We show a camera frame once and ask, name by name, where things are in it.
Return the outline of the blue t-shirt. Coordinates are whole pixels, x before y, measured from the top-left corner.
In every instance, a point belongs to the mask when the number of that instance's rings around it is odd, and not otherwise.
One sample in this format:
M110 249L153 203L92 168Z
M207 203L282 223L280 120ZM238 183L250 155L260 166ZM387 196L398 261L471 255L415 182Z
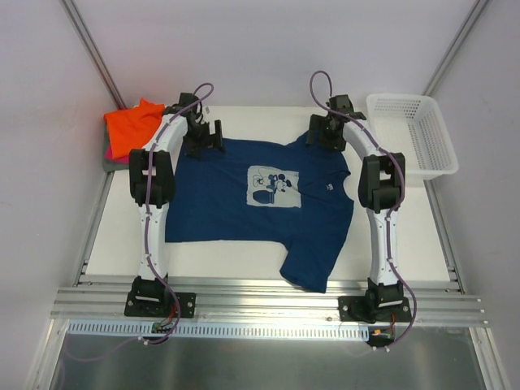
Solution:
M307 145L306 135L287 145L227 139L224 146L200 159L180 151L166 242L276 242L287 251L280 275L325 293L353 217L343 154Z

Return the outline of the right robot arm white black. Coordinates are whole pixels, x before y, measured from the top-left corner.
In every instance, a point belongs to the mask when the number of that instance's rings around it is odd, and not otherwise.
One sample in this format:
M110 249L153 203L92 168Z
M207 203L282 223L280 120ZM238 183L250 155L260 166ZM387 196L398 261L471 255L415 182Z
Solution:
M369 219L372 259L367 290L348 304L348 314L375 323L405 302L397 270L397 211L404 200L405 156L388 152L377 141L348 95L330 97L321 107L327 114L310 117L307 143L337 152L350 145L362 160L357 194Z

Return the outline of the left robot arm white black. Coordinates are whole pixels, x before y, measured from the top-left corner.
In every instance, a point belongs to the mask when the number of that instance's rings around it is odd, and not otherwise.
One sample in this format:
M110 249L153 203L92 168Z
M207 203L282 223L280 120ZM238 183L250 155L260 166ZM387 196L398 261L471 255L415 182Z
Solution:
M176 194L171 154L178 146L194 158L200 158L204 150L225 152L221 121L215 120L212 132L204 120L202 102L207 97L182 93L177 103L162 112L151 139L129 154L129 189L138 207L142 237L140 266L130 300L142 303L152 315L165 314L173 298L166 286L165 250L167 212Z

